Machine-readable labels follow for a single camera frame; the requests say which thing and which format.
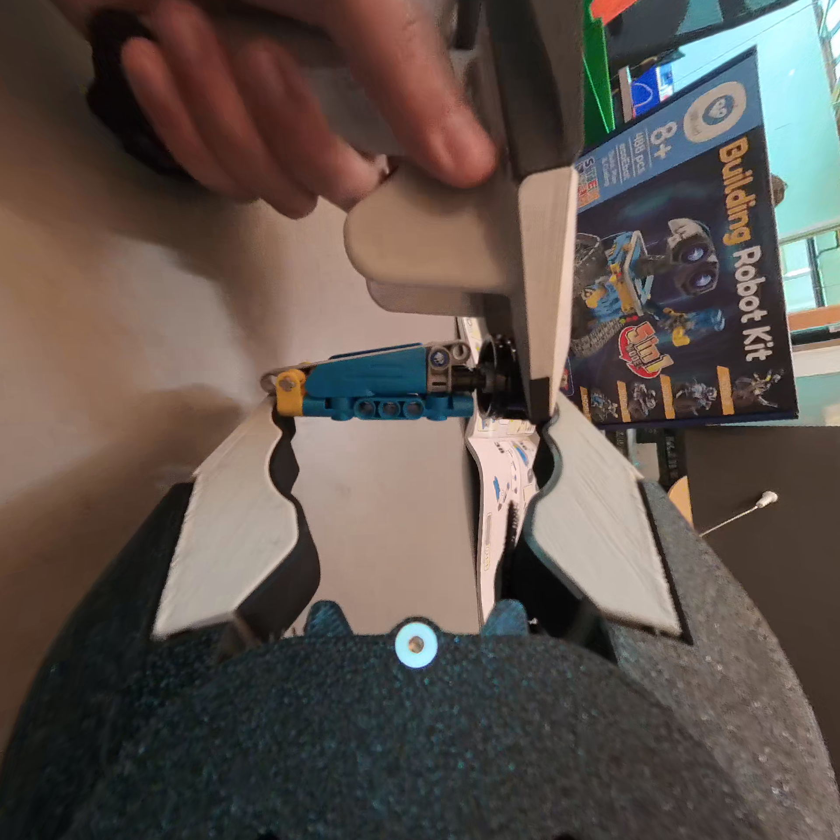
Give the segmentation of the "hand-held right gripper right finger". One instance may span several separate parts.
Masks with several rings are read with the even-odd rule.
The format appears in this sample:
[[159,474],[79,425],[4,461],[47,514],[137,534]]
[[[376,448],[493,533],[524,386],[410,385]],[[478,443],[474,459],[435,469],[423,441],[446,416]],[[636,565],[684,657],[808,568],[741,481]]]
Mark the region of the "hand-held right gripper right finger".
[[523,526],[530,550],[605,619],[680,637],[640,472],[563,394],[541,439],[553,471]]

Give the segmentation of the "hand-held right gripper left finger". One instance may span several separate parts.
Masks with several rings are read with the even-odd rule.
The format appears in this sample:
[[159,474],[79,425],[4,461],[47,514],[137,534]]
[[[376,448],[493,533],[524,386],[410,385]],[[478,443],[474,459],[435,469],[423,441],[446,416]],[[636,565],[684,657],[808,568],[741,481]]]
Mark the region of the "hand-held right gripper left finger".
[[318,550],[293,495],[295,426],[266,397],[196,469],[152,637],[233,625],[287,635],[319,588]]

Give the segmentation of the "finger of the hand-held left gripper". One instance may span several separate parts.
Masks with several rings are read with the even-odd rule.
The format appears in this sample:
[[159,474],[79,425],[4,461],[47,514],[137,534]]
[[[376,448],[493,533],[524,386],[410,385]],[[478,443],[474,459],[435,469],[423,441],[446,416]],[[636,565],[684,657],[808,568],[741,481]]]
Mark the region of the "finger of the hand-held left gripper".
[[518,189],[516,342],[532,422],[551,419],[570,349],[578,181],[570,165],[529,175]]

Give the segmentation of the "black toy wheel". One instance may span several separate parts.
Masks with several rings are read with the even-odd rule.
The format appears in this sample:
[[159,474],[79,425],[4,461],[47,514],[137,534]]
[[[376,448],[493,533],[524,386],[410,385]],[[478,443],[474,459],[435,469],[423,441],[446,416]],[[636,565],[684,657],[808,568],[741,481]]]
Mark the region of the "black toy wheel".
[[512,339],[501,334],[489,336],[481,346],[475,372],[476,404],[482,417],[530,419],[518,352]]

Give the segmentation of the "blue grey brick assembly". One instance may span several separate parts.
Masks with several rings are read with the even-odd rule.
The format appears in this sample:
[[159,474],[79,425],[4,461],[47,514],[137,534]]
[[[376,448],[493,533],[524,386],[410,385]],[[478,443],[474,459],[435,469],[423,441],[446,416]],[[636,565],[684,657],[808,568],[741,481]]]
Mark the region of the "blue grey brick assembly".
[[471,361],[460,340],[408,343],[281,367],[260,386],[279,417],[442,422],[474,412],[486,377]]

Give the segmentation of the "grey desk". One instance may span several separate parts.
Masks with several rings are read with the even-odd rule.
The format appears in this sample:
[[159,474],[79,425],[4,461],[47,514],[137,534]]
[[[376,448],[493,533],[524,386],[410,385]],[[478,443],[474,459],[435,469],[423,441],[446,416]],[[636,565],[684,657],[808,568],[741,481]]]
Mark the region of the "grey desk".
[[[344,214],[287,220],[170,182],[90,114],[90,49],[2,2],[2,752],[58,631],[282,364],[455,335],[378,308]],[[478,631],[464,426],[299,422],[317,597],[354,630]]]

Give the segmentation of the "person's left hand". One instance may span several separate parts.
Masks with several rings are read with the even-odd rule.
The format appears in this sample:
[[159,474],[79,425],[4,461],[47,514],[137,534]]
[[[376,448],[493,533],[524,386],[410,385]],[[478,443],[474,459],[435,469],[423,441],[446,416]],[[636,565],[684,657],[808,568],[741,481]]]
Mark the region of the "person's left hand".
[[[449,63],[433,16],[419,2],[252,2],[320,29],[391,127],[407,156],[458,188],[497,166]],[[333,133],[292,56],[270,39],[235,42],[208,2],[58,1],[78,31],[101,8],[140,16],[153,39],[121,48],[129,87],[166,149],[211,191],[262,200],[300,219],[320,198],[349,211],[385,177],[385,160]]]

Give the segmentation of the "green plastic bin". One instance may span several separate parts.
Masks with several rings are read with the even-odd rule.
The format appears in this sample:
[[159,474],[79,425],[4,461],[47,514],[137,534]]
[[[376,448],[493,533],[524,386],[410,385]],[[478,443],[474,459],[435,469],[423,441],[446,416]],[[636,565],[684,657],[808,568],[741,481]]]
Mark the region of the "green plastic bin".
[[583,25],[584,149],[601,144],[615,130],[613,87],[606,31],[600,18],[584,4]]

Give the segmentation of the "instruction booklet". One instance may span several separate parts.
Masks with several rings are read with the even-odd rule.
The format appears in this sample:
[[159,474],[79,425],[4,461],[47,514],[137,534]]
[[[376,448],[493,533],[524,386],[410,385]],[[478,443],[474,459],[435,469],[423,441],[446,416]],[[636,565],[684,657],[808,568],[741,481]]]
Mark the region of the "instruction booklet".
[[[474,367],[490,336],[482,318],[458,318]],[[530,421],[490,420],[478,406],[465,427],[465,448],[474,476],[476,503],[476,597],[479,623],[486,624],[501,598],[502,565],[516,547],[530,500],[537,492],[534,460],[539,436]]]

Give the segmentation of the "dark blue robot kit box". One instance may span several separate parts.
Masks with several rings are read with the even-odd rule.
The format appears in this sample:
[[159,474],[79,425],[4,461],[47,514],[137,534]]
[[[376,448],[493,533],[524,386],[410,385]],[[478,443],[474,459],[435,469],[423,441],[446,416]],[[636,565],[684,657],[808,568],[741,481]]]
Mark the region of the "dark blue robot kit box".
[[567,397],[602,429],[797,418],[756,48],[575,166]]

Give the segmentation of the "black office chair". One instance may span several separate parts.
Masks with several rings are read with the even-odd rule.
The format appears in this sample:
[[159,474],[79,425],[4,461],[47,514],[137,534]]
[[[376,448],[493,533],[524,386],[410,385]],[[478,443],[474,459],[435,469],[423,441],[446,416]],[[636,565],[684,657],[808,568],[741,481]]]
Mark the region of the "black office chair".
[[790,1],[638,1],[605,25],[610,70],[636,67],[779,11]]

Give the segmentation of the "black board panel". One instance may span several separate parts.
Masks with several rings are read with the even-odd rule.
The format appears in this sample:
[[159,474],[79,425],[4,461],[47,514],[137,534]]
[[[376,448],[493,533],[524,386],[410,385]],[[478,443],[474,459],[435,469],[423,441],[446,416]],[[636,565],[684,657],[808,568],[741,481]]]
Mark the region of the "black board panel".
[[839,429],[696,428],[685,451],[699,531],[778,496],[707,541],[779,639],[838,763]]

